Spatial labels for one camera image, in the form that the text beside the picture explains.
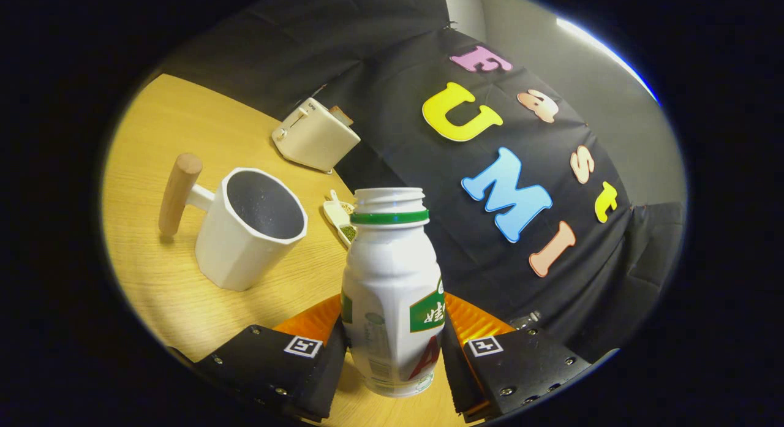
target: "green label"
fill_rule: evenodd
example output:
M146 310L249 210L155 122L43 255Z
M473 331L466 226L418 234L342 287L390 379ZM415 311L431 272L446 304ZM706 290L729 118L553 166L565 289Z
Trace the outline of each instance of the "green label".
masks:
M341 289L341 319L345 323L353 323L353 319L351 318L351 298L348 295L345 295L345 292Z
M436 290L422 300L409 307L411 332L433 329L443 324L446 317L446 306L443 303L443 284L439 277Z

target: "mug handle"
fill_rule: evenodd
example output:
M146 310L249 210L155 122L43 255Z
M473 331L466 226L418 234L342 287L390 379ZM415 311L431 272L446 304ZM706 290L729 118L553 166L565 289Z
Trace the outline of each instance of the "mug handle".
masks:
M177 234L179 220L187 203L190 190L202 172L202 160L191 153L182 153L174 161L174 167L168 176L163 201L160 202L160 215L157 226L166 237Z

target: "green powder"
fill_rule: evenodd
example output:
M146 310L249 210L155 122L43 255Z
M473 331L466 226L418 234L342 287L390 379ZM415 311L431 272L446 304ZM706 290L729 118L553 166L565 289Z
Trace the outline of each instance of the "green powder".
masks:
M356 231L353 229L353 226L344 226L341 228L341 232L345 234L345 237L348 238L349 242L356 236Z

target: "letter cutout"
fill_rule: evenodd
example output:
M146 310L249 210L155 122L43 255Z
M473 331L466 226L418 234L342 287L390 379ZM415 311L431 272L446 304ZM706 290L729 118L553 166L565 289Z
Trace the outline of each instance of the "letter cutout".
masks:
M446 89L433 95L422 104L422 115L440 135L455 142L465 142L485 131L488 126L503 124L498 113L487 105L479 106L479 115L465 125L456 126L446 119L446 114L463 102L474 102L473 97L463 86L457 83L446 83Z
M522 162L509 148L498 149L499 158L485 168L476 178L463 178L462 188L474 200L484 198L484 190L493 184L484 210L500 210L507 206L512 209L504 214L496 214L496 226L501 234L512 243L520 240L520 232L541 210L552 207L552 199L541 185L517 189Z
M577 147L577 153L571 154L569 165L577 176L577 182L584 184L588 182L590 174L594 172L594 157L590 155L588 147L580 145Z
M596 210L596 218L599 219L601 223L605 223L607 221L607 209L612 208L615 210L618 208L618 203L616 202L618 192L615 187L608 184L607 181L602 182L602 186L604 186L605 189L601 192L599 197L596 198L594 209Z
M537 276L544 277L549 271L552 263L566 251L569 246L574 246L577 243L575 232L571 231L571 227L565 221L558 222L558 232L552 237L552 240L546 244L540 252L531 254L529 263Z
M501 69L506 70L507 72L512 70L512 64L509 61L501 58L501 56L496 55L481 45L477 45L473 51L468 52L465 55L449 56L449 59L471 73L477 72L476 66L478 65L481 66L482 72L492 72L493 70L498 69L499 64L501 65Z
M518 101L520 101L520 104L523 104L524 108L532 110L537 114L538 119L546 123L555 122L554 116L558 112L558 105L542 92L530 89L527 94L518 94Z
M428 346L425 348L425 352L422 354L422 358L420 358L420 363L414 368L414 371L411 372L409 380L414 379L414 377L420 374L422 369L427 365L433 365L433 363L439 360L439 340L436 337L437 335L431 337Z

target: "table surface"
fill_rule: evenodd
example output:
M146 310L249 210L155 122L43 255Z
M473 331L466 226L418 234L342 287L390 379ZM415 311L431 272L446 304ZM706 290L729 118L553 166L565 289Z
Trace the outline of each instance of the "table surface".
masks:
M193 361L250 324L273 327L341 292L347 250L321 206L331 189L348 202L353 196L336 172L283 159L270 139L279 124L210 89L161 75L129 106L110 145L101 212L115 276L148 329ZM203 211L186 206L174 238L160 237L168 174L186 151L204 162L198 184L207 189L235 167L258 168L283 181L308 215L306 237L249 290L223 290L199 271L194 246ZM429 390L391 399L364 388L347 354L330 418L321 425L467 424L454 412L443 361Z

